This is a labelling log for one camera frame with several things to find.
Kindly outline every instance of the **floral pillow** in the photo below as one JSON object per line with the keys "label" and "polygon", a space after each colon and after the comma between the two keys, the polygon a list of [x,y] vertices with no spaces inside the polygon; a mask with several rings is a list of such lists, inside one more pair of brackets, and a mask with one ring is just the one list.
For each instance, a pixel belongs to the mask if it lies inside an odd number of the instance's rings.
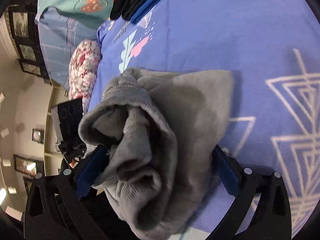
{"label": "floral pillow", "polygon": [[101,50],[98,43],[89,40],[82,41],[71,57],[69,65],[69,99],[82,98],[84,114],[88,112],[101,59]]}

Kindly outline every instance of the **gray sweatshirt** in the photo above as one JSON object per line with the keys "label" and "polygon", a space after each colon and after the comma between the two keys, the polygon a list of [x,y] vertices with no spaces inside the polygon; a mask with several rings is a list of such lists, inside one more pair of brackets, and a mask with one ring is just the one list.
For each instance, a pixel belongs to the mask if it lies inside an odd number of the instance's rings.
{"label": "gray sweatshirt", "polygon": [[131,68],[79,125],[88,144],[119,141],[95,183],[142,240],[182,228],[207,192],[211,152],[228,125],[232,74]]}

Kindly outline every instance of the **mattress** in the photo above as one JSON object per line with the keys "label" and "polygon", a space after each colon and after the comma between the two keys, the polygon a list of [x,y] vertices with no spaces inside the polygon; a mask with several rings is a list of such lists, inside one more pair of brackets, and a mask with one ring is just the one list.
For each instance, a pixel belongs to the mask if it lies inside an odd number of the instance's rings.
{"label": "mattress", "polygon": [[[137,25],[106,21],[97,37],[103,58],[89,110],[109,80],[129,67],[232,71],[233,109],[219,145],[243,165],[279,171],[292,236],[302,228],[320,198],[320,25],[305,0],[162,0]],[[217,185],[188,230],[172,239],[205,239],[233,200]]]}

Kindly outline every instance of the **geometric pattern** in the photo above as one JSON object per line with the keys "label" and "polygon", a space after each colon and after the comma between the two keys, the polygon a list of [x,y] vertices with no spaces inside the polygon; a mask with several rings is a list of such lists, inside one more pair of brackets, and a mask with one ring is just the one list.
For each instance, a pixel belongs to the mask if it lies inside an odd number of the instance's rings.
{"label": "geometric pattern", "polygon": [[226,153],[227,156],[232,156],[233,158],[237,158],[244,143],[246,142],[247,138],[249,137],[254,123],[256,122],[256,118],[254,116],[244,116],[244,117],[234,117],[230,118],[229,122],[247,122],[246,129],[244,130],[243,136],[240,141],[236,144],[235,148],[222,148],[222,150]]}
{"label": "geometric pattern", "polygon": [[[307,73],[294,49],[302,74],[266,80],[296,122],[298,134],[275,135],[271,142],[282,168],[292,216],[292,237],[302,228],[320,199],[320,73]],[[259,198],[255,198],[255,209]]]}

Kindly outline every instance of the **blue fabric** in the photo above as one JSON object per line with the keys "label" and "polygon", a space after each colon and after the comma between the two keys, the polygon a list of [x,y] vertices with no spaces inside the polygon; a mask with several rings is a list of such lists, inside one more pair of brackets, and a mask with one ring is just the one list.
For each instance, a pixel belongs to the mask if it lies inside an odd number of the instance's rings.
{"label": "blue fabric", "polygon": [[130,21],[133,22],[133,20],[135,20],[141,13],[143,13],[143,11],[154,1],[156,1],[156,3],[159,0],[147,0],[131,17]]}
{"label": "blue fabric", "polygon": [[150,3],[147,2],[141,6],[141,12],[138,10],[130,19],[130,22],[133,24],[137,24],[150,10],[153,6],[155,6],[161,0],[152,0]]}
{"label": "blue fabric", "polygon": [[221,153],[221,149],[215,147],[212,151],[212,159],[216,161],[213,165],[217,167],[217,174],[228,194],[237,197],[239,194],[239,179],[227,162],[227,157]]}
{"label": "blue fabric", "polygon": [[39,39],[44,63],[53,80],[69,89],[71,56],[85,39],[96,40],[96,31],[78,21],[61,16],[55,8],[48,8],[38,23]]}
{"label": "blue fabric", "polygon": [[91,154],[91,159],[76,178],[76,196],[78,199],[87,196],[99,173],[103,172],[109,163],[108,150],[99,145]]}
{"label": "blue fabric", "polygon": [[[89,110],[127,67],[232,71],[233,109],[219,145],[243,165],[282,173],[292,235],[300,230],[320,197],[320,92],[312,95],[309,87],[319,91],[320,25],[305,0],[161,0],[137,25],[107,21],[97,35],[103,58]],[[211,232],[233,200],[217,186],[192,227]],[[257,199],[240,230],[256,205]]]}

